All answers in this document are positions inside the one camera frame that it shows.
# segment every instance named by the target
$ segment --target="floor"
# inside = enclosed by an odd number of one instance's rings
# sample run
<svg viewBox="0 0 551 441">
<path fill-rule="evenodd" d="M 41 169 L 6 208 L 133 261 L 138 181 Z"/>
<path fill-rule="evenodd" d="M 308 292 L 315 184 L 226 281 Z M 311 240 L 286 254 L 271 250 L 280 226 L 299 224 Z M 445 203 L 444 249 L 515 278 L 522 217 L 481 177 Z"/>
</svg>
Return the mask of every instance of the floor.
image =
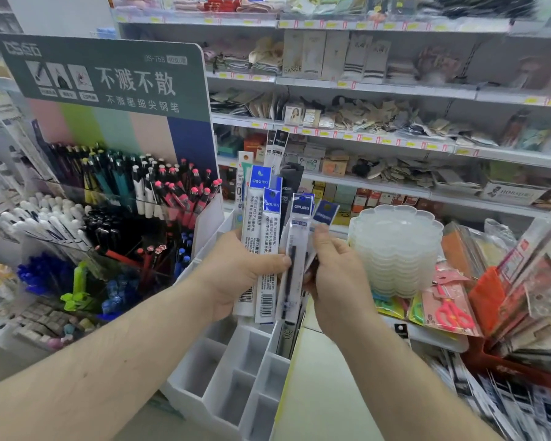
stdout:
<svg viewBox="0 0 551 441">
<path fill-rule="evenodd" d="M 22 370 L 25 365 L 14 355 L 0 349 L 0 381 Z M 224 441 L 198 425 L 163 410 L 145 405 L 115 441 Z"/>
</svg>

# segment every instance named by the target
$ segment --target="hand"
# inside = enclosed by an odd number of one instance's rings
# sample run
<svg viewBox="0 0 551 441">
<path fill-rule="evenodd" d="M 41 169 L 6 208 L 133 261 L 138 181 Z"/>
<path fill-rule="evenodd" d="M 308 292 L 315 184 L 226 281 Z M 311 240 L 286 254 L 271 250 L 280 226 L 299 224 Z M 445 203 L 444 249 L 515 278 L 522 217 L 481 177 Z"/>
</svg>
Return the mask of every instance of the hand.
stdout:
<svg viewBox="0 0 551 441">
<path fill-rule="evenodd" d="M 331 238 L 328 227 L 319 224 L 313 236 L 318 256 L 314 273 L 305 277 L 304 289 L 314 299 L 316 319 L 323 332 L 334 342 L 343 329 L 364 312 L 375 314 L 367 274 L 357 253 L 345 241 Z"/>
<path fill-rule="evenodd" d="M 241 243 L 241 230 L 232 230 L 219 238 L 213 250 L 191 274 L 201 293 L 208 294 L 212 319 L 220 320 L 233 311 L 235 301 L 261 275 L 280 274 L 292 264 L 283 254 L 257 255 Z"/>
</svg>

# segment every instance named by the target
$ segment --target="barcode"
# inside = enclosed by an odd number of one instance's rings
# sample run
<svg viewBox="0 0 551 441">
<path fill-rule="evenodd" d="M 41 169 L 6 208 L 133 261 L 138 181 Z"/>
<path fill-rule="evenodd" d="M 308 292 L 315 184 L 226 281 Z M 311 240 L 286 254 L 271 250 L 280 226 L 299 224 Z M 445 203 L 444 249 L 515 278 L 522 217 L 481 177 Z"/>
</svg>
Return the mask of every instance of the barcode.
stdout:
<svg viewBox="0 0 551 441">
<path fill-rule="evenodd" d="M 239 299 L 239 302 L 247 302 L 252 303 L 253 302 L 253 288 L 247 289 Z"/>
<path fill-rule="evenodd" d="M 259 315 L 261 317 L 271 317 L 274 308 L 274 296 L 272 294 L 261 295 L 261 307 Z"/>
<path fill-rule="evenodd" d="M 167 56 L 167 62 L 174 65 L 187 65 L 188 58 L 185 56 Z"/>
</svg>

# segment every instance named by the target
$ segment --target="person's left hand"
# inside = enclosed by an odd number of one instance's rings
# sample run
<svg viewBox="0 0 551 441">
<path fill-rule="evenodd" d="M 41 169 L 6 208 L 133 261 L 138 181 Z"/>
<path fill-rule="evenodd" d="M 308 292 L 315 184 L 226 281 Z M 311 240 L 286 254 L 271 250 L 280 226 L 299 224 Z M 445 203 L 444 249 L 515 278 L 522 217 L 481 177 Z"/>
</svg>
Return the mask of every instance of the person's left hand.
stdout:
<svg viewBox="0 0 551 441">
<path fill-rule="evenodd" d="M 284 254 L 257 255 L 241 243 L 241 230 L 225 233 L 190 275 L 212 302 L 212 319 L 228 316 L 236 300 L 261 275 L 280 274 L 292 264 Z"/>
</svg>

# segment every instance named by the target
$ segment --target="pink scissors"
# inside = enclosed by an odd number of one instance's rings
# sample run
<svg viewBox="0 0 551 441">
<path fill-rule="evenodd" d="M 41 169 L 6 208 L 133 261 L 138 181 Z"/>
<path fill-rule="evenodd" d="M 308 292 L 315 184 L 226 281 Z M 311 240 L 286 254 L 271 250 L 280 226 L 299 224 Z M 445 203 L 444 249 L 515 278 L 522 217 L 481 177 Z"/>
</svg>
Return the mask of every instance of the pink scissors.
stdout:
<svg viewBox="0 0 551 441">
<path fill-rule="evenodd" d="M 435 317 L 440 325 L 450 331 L 475 328 L 474 319 L 462 311 L 453 299 L 449 298 L 442 285 L 437 285 L 437 292 L 441 297 L 442 304 L 435 312 Z"/>
</svg>

